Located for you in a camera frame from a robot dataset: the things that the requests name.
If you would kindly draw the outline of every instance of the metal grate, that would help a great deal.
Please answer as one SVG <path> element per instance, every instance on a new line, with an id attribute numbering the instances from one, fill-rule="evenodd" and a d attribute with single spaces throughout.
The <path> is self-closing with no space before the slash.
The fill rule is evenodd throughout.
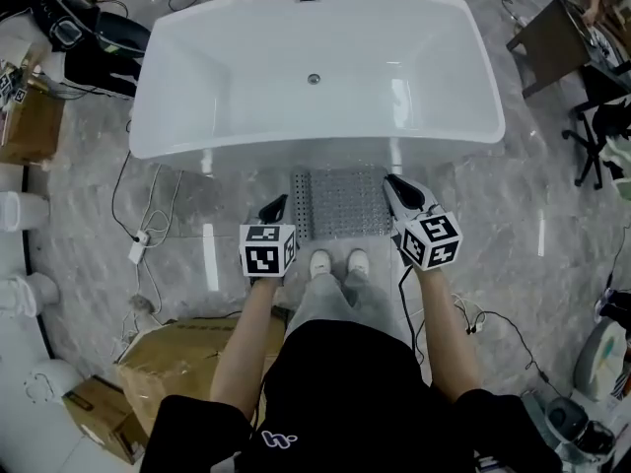
<path id="1" fill-rule="evenodd" d="M 298 240 L 385 236 L 391 218 L 386 169 L 295 169 L 292 205 Z"/>

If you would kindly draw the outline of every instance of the white bathtub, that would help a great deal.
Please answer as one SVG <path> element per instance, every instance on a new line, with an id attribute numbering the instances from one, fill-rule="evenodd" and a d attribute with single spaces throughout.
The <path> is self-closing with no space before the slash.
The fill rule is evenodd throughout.
<path id="1" fill-rule="evenodd" d="M 504 130 L 462 0 L 215 0 L 155 24 L 130 148 L 203 173 L 405 167 Z"/>

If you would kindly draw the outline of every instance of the brown cardboard box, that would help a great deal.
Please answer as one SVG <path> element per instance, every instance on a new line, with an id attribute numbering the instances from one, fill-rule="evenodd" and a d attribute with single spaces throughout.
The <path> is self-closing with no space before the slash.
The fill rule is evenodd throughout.
<path id="1" fill-rule="evenodd" d="M 147 333 L 125 353 L 118 362 L 118 379 L 147 435 L 165 397 L 208 399 L 217 363 L 236 325 L 236 319 L 182 320 Z M 285 324 L 272 317 L 263 372 L 276 360 L 284 336 Z M 264 412 L 264 403 L 259 412 Z"/>
<path id="2" fill-rule="evenodd" d="M 63 403 L 84 435 L 133 464 L 144 453 L 147 435 L 122 391 L 93 376 L 63 396 Z"/>
<path id="3" fill-rule="evenodd" d="M 29 88 L 22 104 L 13 103 L 0 139 L 0 163 L 29 165 L 57 150 L 64 101 Z"/>

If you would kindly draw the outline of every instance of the gray marble floor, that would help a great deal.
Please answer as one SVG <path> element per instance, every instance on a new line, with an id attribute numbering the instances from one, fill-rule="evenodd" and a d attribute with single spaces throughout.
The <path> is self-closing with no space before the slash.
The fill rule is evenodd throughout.
<path id="1" fill-rule="evenodd" d="M 130 17 L 151 27 L 168 12 L 167 0 L 122 0 Z M 180 6 L 190 0 L 174 0 Z M 516 59 L 507 52 L 514 24 L 499 0 L 465 0 L 483 35 L 505 111 L 505 139 L 483 154 L 436 169 L 405 174 L 424 180 L 456 212 L 465 242 L 447 273 L 454 292 L 509 316 L 521 329 L 540 365 L 560 390 L 571 386 L 573 364 L 593 328 L 593 303 L 611 269 L 629 207 L 606 184 L 593 191 L 573 184 L 580 153 L 561 139 L 571 124 L 568 109 L 585 93 L 577 79 L 564 79 L 533 96 L 521 96 Z M 544 0 L 513 0 L 514 11 L 532 16 Z M 84 97 L 66 105 L 59 150 L 45 169 L 32 173 L 32 190 L 51 202 L 50 225 L 32 235 L 36 270 L 53 277 L 62 302 L 43 314 L 58 356 L 83 373 L 107 373 L 120 352 L 121 321 L 129 311 L 136 277 L 127 259 L 129 239 L 112 220 L 110 201 L 128 150 L 125 125 L 131 103 Z M 146 207 L 156 166 L 131 159 L 115 208 L 136 230 Z M 152 207 L 168 211 L 177 172 L 162 169 Z M 273 171 L 207 178 L 185 173 L 166 242 L 146 261 L 164 303 L 161 320 L 238 309 L 246 293 L 237 257 L 238 225 L 248 212 L 287 190 L 288 176 Z M 544 255 L 537 254 L 540 219 L 545 220 Z M 215 229 L 220 290 L 207 290 L 202 227 Z M 404 326 L 396 284 L 400 265 L 387 238 L 311 243 L 277 299 L 296 306 L 307 280 L 309 255 L 324 246 L 340 262 L 354 247 L 369 250 L 376 282 L 390 289 Z M 631 287 L 626 272 L 631 250 L 618 259 L 614 283 Z M 418 285 L 404 286 L 416 327 L 422 320 Z M 141 292 L 158 302 L 143 269 Z M 540 388 L 519 338 L 510 325 L 489 317 L 476 335 L 485 384 L 498 392 Z M 428 363 L 424 364 L 428 374 Z"/>

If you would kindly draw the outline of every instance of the black shirt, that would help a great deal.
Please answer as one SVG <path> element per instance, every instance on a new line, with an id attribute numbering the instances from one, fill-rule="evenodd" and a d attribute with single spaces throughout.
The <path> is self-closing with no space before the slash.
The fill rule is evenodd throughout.
<path id="1" fill-rule="evenodd" d="M 473 390 L 449 404 L 408 346 L 360 324 L 300 326 L 264 391 L 255 433 L 229 405 L 166 398 L 141 471 L 207 473 L 240 452 L 240 471 L 473 472 L 474 450 L 518 473 L 562 469 L 518 397 Z"/>

